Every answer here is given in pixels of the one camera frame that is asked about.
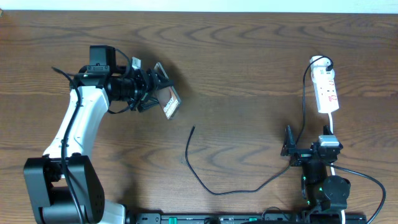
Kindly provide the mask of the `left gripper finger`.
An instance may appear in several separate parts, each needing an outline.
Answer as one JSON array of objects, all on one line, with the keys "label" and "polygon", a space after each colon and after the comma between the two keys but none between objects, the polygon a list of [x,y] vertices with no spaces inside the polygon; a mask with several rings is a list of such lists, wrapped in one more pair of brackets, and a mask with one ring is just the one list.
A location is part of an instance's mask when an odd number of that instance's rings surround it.
[{"label": "left gripper finger", "polygon": [[154,82],[154,90],[161,90],[174,85],[174,81],[171,80],[163,70],[152,70],[152,78]]},{"label": "left gripper finger", "polygon": [[151,109],[152,107],[156,106],[159,104],[159,101],[157,98],[149,98],[146,102],[140,102],[137,106],[138,112],[142,113],[145,112],[146,110]]}]

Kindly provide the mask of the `Galaxy smartphone with brown screen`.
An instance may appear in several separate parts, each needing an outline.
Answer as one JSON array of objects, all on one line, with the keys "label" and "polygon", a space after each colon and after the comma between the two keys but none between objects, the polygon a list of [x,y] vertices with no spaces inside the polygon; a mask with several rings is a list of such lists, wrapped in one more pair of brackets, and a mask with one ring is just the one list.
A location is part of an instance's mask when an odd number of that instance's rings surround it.
[{"label": "Galaxy smartphone with brown screen", "polygon": [[[164,73],[166,73],[160,62],[156,63],[154,69],[163,70]],[[174,85],[161,90],[156,90],[155,96],[159,101],[159,105],[164,112],[165,117],[167,119],[172,119],[182,103]]]}]

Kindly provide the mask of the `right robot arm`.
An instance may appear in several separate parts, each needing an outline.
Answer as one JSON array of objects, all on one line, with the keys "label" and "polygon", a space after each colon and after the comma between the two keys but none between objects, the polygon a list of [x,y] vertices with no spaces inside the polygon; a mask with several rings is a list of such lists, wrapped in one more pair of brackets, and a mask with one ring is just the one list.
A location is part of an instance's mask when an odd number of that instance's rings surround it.
[{"label": "right robot arm", "polygon": [[339,214],[347,208],[350,182],[338,175],[328,175],[327,166],[337,160],[343,145],[328,126],[308,149],[299,149],[290,126],[285,129],[281,156],[289,157],[289,164],[302,168],[302,194],[308,202],[303,216]]}]

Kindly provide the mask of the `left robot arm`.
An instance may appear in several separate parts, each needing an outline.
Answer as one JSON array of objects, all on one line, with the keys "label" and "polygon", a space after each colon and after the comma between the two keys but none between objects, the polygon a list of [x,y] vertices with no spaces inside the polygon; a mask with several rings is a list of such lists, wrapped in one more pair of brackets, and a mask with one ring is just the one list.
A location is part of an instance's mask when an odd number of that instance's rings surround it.
[{"label": "left robot arm", "polygon": [[143,71],[137,65],[112,68],[85,65],[68,74],[70,102],[52,143],[24,165],[25,184],[37,223],[135,223],[127,207],[106,200],[91,163],[103,116],[112,101],[143,112],[160,105],[170,119],[180,106],[173,81],[161,63]]}]

